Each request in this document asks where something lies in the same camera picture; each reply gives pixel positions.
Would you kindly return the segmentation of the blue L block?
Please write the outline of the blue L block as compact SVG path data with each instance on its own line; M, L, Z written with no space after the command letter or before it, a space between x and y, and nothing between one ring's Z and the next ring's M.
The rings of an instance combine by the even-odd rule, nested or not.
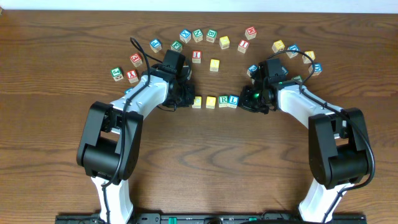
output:
M239 103L239 97L236 95L229 95L228 98L228 107L237 108Z

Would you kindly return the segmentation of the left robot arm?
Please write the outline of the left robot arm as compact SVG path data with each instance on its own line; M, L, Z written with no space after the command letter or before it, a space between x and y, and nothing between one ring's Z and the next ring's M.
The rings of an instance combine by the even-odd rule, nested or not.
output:
M109 104L94 102L83 128L76 162L98 191L101 223L127 223L133 212L128 179L139 156L144 119L159 105L193 104L192 69L155 64L123 97Z

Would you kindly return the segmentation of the yellow C block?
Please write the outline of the yellow C block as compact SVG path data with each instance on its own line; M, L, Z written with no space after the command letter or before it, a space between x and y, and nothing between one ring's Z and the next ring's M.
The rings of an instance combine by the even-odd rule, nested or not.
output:
M196 96L192 104L192 108L201 109L202 97Z

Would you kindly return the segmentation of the green R block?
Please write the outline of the green R block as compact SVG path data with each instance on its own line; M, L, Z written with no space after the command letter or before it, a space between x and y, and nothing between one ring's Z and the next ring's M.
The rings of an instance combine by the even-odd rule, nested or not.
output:
M228 99L228 95L220 95L218 97L218 106L220 108L225 108L229 106L229 99Z

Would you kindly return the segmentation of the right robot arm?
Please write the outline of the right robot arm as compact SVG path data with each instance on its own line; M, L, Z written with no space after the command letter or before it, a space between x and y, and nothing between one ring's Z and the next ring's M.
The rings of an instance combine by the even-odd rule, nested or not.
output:
M239 107L253 113L281 110L308 129L310 189L298 206L305 222L326 223L345 193L367 186L375 174L364 115L357 108L331 105L308 91L300 80L288 80L281 69L249 72Z

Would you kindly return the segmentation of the yellow O block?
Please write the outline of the yellow O block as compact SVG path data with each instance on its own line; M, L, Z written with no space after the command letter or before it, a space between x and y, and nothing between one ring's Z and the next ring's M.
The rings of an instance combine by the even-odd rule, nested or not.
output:
M215 109L216 106L216 97L207 96L206 97L206 108L207 109Z

